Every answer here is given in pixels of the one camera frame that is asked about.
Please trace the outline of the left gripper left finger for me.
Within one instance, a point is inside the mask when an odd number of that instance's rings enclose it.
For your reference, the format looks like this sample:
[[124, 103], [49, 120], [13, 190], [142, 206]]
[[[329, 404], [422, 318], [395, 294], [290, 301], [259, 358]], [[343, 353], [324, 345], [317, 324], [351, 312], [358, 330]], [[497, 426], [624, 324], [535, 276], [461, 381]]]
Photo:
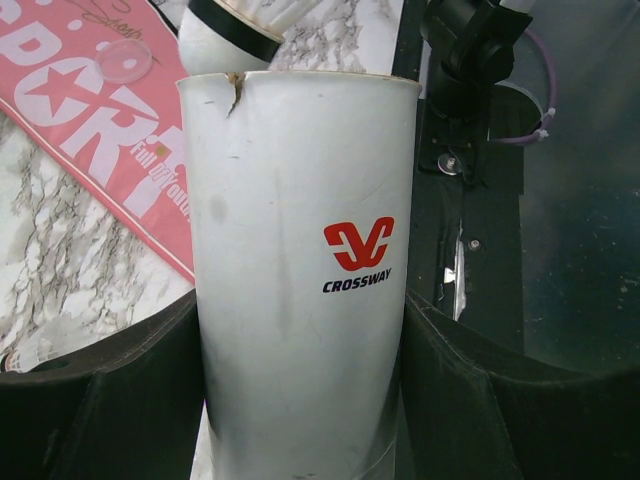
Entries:
[[4, 479], [187, 479], [204, 403], [196, 295], [27, 373], [1, 358]]

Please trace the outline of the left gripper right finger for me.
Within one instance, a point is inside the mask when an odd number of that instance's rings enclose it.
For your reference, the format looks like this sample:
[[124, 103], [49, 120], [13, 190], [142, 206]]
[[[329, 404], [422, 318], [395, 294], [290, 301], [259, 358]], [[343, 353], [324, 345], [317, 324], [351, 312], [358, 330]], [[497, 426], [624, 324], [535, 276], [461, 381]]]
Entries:
[[574, 372], [405, 297], [401, 387], [420, 479], [635, 479], [639, 371]]

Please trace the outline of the white shuttlecock tube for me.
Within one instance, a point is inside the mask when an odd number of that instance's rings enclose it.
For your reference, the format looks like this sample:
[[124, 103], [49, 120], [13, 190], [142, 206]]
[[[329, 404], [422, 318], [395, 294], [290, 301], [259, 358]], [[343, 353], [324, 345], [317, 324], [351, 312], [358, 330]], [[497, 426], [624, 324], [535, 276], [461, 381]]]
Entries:
[[177, 87], [214, 477], [392, 478], [419, 84]]

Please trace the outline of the clear plastic tube lid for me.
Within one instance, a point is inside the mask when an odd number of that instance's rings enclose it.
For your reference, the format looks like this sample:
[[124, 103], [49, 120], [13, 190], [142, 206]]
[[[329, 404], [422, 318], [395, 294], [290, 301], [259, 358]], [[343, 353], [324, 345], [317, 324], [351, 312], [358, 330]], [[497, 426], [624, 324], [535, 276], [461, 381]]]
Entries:
[[136, 39], [122, 39], [106, 44], [97, 52], [95, 64], [107, 82], [128, 84], [140, 80], [151, 69], [153, 55], [149, 47]]

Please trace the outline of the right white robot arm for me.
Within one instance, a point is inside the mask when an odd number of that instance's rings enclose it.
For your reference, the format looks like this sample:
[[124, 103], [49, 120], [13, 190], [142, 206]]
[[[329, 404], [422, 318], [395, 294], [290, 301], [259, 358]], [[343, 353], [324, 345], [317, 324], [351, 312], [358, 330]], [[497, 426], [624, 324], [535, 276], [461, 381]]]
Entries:
[[532, 22], [533, 1], [429, 1], [420, 31], [431, 48], [426, 100], [436, 115], [467, 121], [509, 77], [514, 45]]

